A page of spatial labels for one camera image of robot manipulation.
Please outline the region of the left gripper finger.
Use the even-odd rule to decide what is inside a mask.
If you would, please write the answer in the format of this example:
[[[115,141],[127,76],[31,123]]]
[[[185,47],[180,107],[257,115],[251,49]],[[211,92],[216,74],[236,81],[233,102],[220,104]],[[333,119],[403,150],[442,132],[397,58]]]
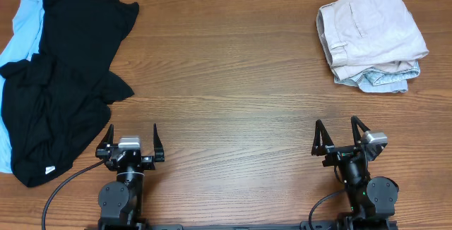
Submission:
[[[107,129],[107,133],[105,134],[104,138],[101,139],[100,144],[97,146],[97,150],[99,149],[103,150],[110,146],[113,143],[113,137],[114,137],[114,125],[110,124],[109,128]]]
[[[164,157],[165,156],[164,148],[163,148],[162,142],[160,140],[160,137],[158,135],[157,126],[155,123],[153,124],[153,146],[154,146],[155,157]]]

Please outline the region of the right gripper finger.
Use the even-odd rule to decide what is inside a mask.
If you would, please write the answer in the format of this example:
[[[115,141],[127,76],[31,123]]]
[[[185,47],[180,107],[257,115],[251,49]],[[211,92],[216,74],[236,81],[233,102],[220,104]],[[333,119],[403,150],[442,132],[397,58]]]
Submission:
[[[369,131],[369,128],[357,116],[352,116],[350,120],[354,143],[356,145],[362,144],[362,136],[359,131],[363,131],[365,133]]]
[[[328,134],[322,121],[318,119],[315,123],[313,149],[331,149],[334,148],[334,143]]]

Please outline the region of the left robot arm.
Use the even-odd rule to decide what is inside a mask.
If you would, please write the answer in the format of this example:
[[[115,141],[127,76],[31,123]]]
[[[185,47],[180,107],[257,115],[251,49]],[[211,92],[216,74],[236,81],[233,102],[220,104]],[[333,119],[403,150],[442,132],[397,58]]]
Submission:
[[[155,163],[164,162],[165,153],[153,127],[153,155],[143,156],[141,139],[124,136],[113,142],[114,126],[96,148],[95,156],[117,173],[116,180],[105,184],[98,195],[101,215],[99,229],[150,229],[147,219],[142,218],[144,172],[155,169]]]

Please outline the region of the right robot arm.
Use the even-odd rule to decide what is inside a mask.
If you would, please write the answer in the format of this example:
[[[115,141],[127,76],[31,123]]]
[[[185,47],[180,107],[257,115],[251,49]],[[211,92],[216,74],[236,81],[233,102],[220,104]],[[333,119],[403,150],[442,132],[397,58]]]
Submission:
[[[383,152],[388,137],[383,132],[372,131],[357,116],[352,116],[350,122],[354,144],[336,147],[322,121],[316,121],[311,154],[324,157],[323,166],[334,168],[343,189],[321,198],[311,208],[309,228],[316,228],[313,215],[318,206],[345,193],[350,211],[338,214],[329,224],[331,229],[397,229],[397,223],[389,218],[395,214],[399,186],[390,178],[372,178],[369,173],[369,163]]]

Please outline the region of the folded light blue jeans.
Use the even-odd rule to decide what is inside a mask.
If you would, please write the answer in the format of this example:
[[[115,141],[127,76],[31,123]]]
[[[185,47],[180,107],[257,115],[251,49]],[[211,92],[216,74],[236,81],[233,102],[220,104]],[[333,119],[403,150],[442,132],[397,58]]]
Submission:
[[[332,68],[334,83],[358,87],[368,93],[397,93],[408,91],[408,80],[416,78],[421,70],[418,60],[394,61],[366,66],[363,71],[351,75],[354,66]]]

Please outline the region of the black t-shirt with logo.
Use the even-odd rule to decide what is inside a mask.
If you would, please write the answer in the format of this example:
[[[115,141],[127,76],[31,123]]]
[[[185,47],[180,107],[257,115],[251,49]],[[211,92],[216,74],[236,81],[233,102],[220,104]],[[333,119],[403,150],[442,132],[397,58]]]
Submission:
[[[68,171],[133,90],[108,67],[36,54],[1,67],[11,169],[28,188]]]

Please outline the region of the folded beige shorts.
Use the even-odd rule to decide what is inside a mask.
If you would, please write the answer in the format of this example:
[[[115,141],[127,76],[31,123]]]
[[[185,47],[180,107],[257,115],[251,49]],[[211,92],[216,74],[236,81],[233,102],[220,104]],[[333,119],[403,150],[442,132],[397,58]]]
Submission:
[[[339,80],[370,68],[405,71],[429,53],[403,0],[337,0],[319,9],[316,25]]]

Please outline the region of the light blue t-shirt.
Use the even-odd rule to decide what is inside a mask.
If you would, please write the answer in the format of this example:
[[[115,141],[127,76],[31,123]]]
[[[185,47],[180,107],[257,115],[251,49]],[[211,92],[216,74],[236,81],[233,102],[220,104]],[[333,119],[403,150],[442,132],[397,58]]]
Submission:
[[[20,6],[12,20],[13,36],[1,53],[1,67],[10,62],[31,61],[39,52],[39,44],[44,24],[43,0],[20,0]],[[4,84],[1,75],[1,110]],[[1,173],[12,174],[11,142],[1,117]]]

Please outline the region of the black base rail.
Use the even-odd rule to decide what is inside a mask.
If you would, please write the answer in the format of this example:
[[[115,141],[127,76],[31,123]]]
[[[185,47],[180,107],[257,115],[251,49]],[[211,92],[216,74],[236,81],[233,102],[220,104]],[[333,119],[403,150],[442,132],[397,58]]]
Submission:
[[[315,230],[345,229],[337,226],[334,221],[314,221]],[[357,226],[354,229],[387,229],[386,225],[364,227]],[[308,221],[299,224],[251,224],[251,225],[212,225],[212,226],[182,226],[181,224],[158,224],[146,226],[89,226],[86,230],[100,229],[146,229],[146,230],[310,230]],[[398,230],[397,222],[389,222],[390,230]]]

